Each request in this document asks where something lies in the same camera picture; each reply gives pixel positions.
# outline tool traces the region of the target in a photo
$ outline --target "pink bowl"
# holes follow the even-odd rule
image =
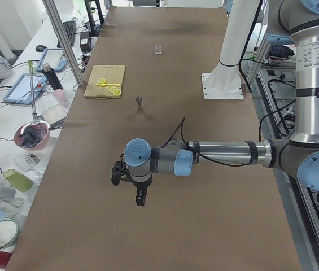
[[[26,128],[33,127],[40,134],[40,142],[37,143],[36,146],[33,148],[22,146],[23,139],[20,137],[20,132],[23,126],[21,126],[14,135],[14,142],[17,146],[28,151],[41,150],[42,148],[46,146],[50,138],[50,133],[49,133],[49,127],[45,123],[38,123],[33,125],[30,124],[26,127]]]

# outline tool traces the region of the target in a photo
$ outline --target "warning label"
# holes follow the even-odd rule
[[[297,49],[296,70],[319,68],[319,41],[301,45]]]

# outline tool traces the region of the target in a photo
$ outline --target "black bottle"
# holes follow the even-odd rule
[[[43,69],[42,73],[45,75],[46,79],[48,80],[53,90],[63,89],[63,86],[61,85],[58,77],[56,76],[56,73],[50,67],[49,64],[47,63],[43,64],[42,69]]]

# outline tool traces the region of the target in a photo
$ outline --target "keyboard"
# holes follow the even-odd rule
[[[65,21],[63,22],[63,27],[67,32],[70,45],[74,46],[75,42],[75,30],[76,30],[76,22],[75,21]],[[57,48],[61,48],[60,42],[58,41]]]

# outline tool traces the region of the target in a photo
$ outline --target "wooden cutting board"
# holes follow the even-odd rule
[[[99,78],[106,78],[108,83],[119,83],[121,86],[118,88],[122,90],[124,71],[124,65],[94,65],[84,92],[84,97],[96,99],[120,98],[120,96],[110,93],[106,86],[96,86],[96,83]]]

